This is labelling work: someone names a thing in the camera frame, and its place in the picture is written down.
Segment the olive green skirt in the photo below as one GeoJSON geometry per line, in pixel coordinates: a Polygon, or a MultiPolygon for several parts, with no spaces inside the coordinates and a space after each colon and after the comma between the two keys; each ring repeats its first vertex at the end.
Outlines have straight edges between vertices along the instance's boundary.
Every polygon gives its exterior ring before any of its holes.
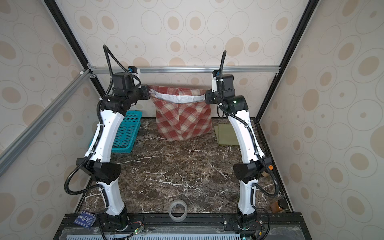
{"type": "Polygon", "coordinates": [[[219,145],[239,146],[235,130],[231,124],[219,124],[214,126],[215,136],[219,145]]]}

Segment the red plaid skirt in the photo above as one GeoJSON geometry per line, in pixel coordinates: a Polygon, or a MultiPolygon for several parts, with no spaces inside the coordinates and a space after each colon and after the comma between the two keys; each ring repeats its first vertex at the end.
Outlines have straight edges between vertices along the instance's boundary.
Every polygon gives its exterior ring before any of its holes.
{"type": "Polygon", "coordinates": [[[212,129],[206,90],[150,86],[159,134],[169,141],[201,136],[212,129]]]}

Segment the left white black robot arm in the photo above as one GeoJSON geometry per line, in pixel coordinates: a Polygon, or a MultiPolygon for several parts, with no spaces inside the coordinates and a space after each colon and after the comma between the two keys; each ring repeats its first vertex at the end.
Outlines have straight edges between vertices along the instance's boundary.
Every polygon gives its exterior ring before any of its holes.
{"type": "Polygon", "coordinates": [[[121,165],[110,162],[113,143],[127,111],[139,100],[148,100],[148,85],[134,86],[125,90],[115,90],[112,96],[100,98],[97,104],[98,129],[91,146],[83,158],[76,161],[76,168],[69,174],[64,190],[69,195],[80,195],[92,189],[98,189],[103,196],[105,210],[102,215],[118,231],[128,227],[127,208],[119,189],[121,165]],[[95,185],[83,190],[72,191],[70,181],[78,170],[83,170],[92,177],[95,185]]]}

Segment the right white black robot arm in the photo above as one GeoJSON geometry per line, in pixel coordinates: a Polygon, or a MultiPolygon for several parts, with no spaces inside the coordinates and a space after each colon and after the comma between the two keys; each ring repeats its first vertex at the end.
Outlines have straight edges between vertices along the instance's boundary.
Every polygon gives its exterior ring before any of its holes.
{"type": "Polygon", "coordinates": [[[206,93],[206,103],[217,104],[218,108],[228,117],[235,131],[242,154],[242,162],[233,166],[234,173],[240,182],[237,222],[241,229],[248,229],[258,221],[259,213],[267,212],[256,206],[256,190],[270,198],[275,198],[279,195],[280,188],[279,181],[273,173],[272,160],[265,156],[257,141],[245,98],[234,96],[234,90],[230,90],[229,93],[225,97],[223,91],[209,90],[206,93]],[[270,193],[259,185],[262,172],[268,173],[272,178],[274,192],[270,193]]]}

